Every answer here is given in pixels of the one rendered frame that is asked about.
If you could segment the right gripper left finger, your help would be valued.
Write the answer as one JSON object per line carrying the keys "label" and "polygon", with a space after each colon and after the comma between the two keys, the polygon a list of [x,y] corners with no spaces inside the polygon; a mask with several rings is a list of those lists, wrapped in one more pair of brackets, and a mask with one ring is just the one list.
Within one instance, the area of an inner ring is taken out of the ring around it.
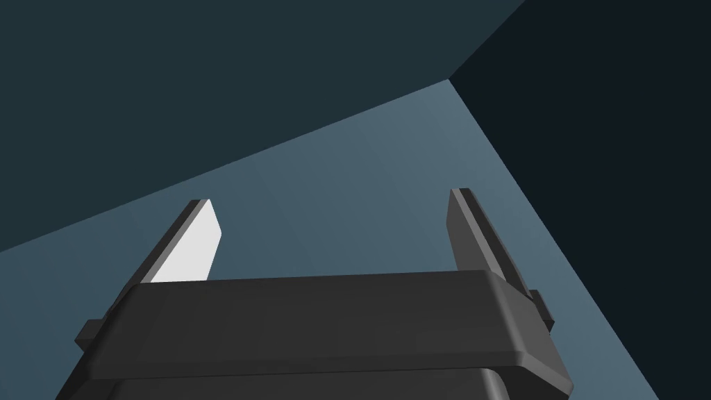
{"label": "right gripper left finger", "polygon": [[212,202],[191,200],[129,279],[128,286],[206,280],[220,238]]}

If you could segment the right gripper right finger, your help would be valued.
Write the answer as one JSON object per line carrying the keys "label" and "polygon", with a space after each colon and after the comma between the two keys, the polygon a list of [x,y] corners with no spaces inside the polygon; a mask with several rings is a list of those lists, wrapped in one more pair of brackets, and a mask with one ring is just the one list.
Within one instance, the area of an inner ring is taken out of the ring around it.
{"label": "right gripper right finger", "polygon": [[446,214],[455,264],[460,271],[490,271],[532,299],[520,271],[469,188],[450,191]]}

